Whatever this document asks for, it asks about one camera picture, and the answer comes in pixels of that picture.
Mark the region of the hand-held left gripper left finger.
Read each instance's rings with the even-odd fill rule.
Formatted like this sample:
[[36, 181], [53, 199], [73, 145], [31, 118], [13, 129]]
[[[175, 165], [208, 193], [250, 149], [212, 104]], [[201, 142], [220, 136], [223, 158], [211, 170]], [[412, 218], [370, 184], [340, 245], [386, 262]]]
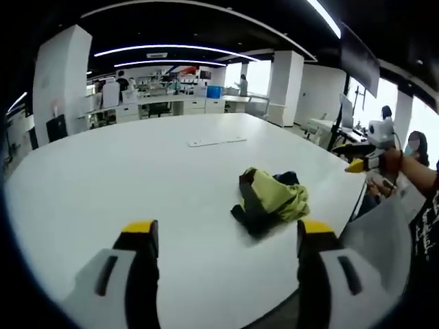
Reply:
[[62, 302], [79, 328], [159, 328], [158, 222], [128, 224], [78, 271]]

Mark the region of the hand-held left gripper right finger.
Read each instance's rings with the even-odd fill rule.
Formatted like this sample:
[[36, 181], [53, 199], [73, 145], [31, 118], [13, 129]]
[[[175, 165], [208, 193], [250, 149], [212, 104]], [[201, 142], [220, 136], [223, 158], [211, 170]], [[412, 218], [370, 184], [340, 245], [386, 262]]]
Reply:
[[408, 280], [408, 229], [354, 230], [339, 239], [326, 223], [297, 223], [298, 328], [379, 328]]

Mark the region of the person's right hand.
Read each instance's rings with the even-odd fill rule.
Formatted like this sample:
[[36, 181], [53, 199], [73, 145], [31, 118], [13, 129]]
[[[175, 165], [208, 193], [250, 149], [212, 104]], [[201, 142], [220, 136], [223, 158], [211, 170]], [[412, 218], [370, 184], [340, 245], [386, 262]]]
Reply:
[[379, 170], [382, 174], [397, 174], [402, 167], [404, 155], [401, 150], [391, 148], [379, 155]]

